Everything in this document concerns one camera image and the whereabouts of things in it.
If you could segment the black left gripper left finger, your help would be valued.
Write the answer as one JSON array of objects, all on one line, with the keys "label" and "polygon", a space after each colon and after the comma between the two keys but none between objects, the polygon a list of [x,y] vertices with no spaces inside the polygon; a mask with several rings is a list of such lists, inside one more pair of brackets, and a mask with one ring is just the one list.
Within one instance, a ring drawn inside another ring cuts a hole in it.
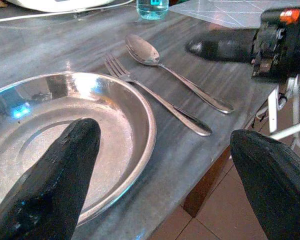
[{"label": "black left gripper left finger", "polygon": [[73,121],[0,203],[0,240],[69,240],[101,142],[92,118]]}]

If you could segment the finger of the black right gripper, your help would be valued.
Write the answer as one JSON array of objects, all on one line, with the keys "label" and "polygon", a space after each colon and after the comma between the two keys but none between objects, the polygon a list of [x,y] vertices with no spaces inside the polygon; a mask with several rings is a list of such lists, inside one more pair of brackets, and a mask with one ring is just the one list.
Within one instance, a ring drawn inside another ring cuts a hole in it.
[{"label": "finger of the black right gripper", "polygon": [[205,60],[248,63],[254,32],[205,32],[189,40],[185,49]]}]

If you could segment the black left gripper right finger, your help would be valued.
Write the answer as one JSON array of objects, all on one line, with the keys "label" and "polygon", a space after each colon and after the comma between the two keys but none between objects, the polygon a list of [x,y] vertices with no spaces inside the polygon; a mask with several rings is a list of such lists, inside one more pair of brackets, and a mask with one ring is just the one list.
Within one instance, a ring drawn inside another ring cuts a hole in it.
[{"label": "black left gripper right finger", "polygon": [[259,132],[237,129],[230,152],[251,208],[269,240],[300,240],[300,157]]}]

